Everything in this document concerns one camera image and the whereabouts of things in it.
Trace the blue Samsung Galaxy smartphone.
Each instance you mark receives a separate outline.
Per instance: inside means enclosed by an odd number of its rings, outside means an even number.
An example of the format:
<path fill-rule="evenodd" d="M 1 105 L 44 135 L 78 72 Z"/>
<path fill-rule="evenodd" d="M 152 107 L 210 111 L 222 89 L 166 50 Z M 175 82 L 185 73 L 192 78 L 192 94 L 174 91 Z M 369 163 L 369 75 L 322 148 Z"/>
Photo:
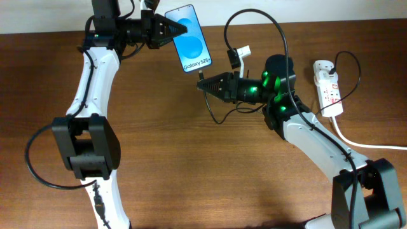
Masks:
<path fill-rule="evenodd" d="M 165 17 L 186 26 L 187 32 L 173 39 L 181 67 L 190 73 L 212 64 L 207 43 L 192 4 L 167 11 Z"/>

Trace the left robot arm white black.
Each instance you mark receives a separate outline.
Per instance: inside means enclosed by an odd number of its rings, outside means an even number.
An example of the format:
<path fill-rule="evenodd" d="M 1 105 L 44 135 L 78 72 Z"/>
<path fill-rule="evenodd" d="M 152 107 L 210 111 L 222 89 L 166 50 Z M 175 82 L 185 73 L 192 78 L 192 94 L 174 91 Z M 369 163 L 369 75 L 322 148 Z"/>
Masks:
<path fill-rule="evenodd" d="M 141 1 L 141 17 L 122 15 L 117 1 L 92 1 L 81 47 L 84 64 L 66 116 L 55 118 L 52 132 L 67 170 L 81 181 L 99 228 L 131 228 L 121 202 L 117 170 L 120 142 L 107 120 L 111 87 L 127 46 L 158 49 L 187 28 L 157 14 L 158 0 Z"/>

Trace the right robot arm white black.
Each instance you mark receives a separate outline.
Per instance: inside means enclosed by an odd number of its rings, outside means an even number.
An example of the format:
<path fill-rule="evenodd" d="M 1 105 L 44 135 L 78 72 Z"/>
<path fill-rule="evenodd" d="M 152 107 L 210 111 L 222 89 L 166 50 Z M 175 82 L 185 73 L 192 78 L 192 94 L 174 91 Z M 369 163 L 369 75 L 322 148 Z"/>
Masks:
<path fill-rule="evenodd" d="M 304 152 L 333 184 L 331 211 L 309 219 L 302 228 L 402 228 L 406 211 L 396 170 L 386 159 L 359 154 L 317 120 L 294 93 L 293 62 L 268 57 L 261 79 L 239 72 L 201 77 L 199 90 L 224 102 L 260 103 L 265 123 Z"/>

